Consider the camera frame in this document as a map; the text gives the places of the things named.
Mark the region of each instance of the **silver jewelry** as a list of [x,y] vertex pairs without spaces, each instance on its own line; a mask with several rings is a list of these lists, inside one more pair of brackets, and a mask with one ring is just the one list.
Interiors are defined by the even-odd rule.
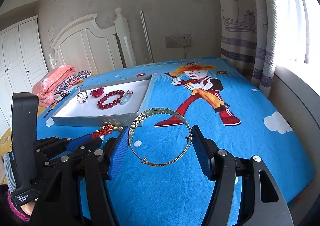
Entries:
[[[157,114],[170,114],[172,116],[175,116],[177,118],[179,118],[188,128],[189,130],[189,136],[186,136],[186,140],[187,140],[187,144],[185,149],[173,160],[171,160],[170,162],[167,163],[151,163],[147,161],[147,157],[141,158],[137,155],[137,153],[134,151],[133,149],[133,133],[135,131],[135,129],[137,128],[137,126],[146,118],[151,117],[153,115],[157,115]],[[151,166],[165,166],[165,165],[169,165],[174,163],[175,161],[179,160],[181,157],[183,157],[183,155],[186,153],[186,151],[189,149],[190,145],[191,145],[191,140],[192,140],[192,135],[191,135],[191,128],[188,124],[188,122],[185,120],[185,118],[180,115],[178,112],[173,111],[171,109],[168,108],[152,108],[149,110],[146,110],[144,112],[142,112],[140,115],[138,115],[136,117],[136,119],[133,121],[130,129],[129,129],[129,145],[130,148],[132,150],[132,152],[135,154],[136,157],[138,157],[141,160],[141,163],[145,163],[147,165],[151,165]]]
[[88,100],[88,93],[86,91],[80,91],[77,95],[77,101],[79,103],[84,103]]

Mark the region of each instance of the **silver rod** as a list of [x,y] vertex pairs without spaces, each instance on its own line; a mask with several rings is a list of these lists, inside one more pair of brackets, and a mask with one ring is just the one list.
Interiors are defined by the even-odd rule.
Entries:
[[147,26],[146,26],[146,20],[144,18],[143,11],[140,11],[140,15],[141,15],[141,21],[142,21],[144,35],[146,37],[146,42],[147,42],[147,47],[148,47],[150,60],[151,60],[152,63],[154,63],[155,61],[153,60],[153,55],[152,55],[152,51],[151,51],[151,45],[150,45],[150,41],[149,41],[148,30],[147,30]]

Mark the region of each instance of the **white glove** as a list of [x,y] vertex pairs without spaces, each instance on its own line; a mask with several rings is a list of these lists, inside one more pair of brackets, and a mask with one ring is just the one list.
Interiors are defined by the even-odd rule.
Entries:
[[176,78],[174,78],[174,79],[172,80],[172,83],[171,83],[171,84],[173,84],[173,85],[181,84],[181,82],[180,82],[181,80],[182,80],[181,77],[176,77]]
[[196,84],[189,84],[189,85],[186,85],[184,87],[187,88],[187,89],[193,90],[193,89],[196,89],[196,88],[203,88],[204,85],[196,83]]

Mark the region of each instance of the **white wooden headboard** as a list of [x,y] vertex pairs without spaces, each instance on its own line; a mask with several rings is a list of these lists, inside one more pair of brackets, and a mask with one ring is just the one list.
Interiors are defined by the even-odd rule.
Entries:
[[52,69],[70,64],[76,71],[89,70],[93,74],[124,68],[116,39],[119,38],[126,67],[136,66],[128,22],[121,8],[116,8],[115,25],[101,29],[97,14],[89,14],[64,27],[54,39],[54,55],[49,54]]

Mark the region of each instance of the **window sill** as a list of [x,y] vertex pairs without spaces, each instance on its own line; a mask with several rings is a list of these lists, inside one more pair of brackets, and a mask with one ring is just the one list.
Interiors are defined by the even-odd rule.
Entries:
[[318,125],[320,125],[319,72],[319,67],[316,65],[295,61],[278,63],[275,69],[275,75],[296,94]]

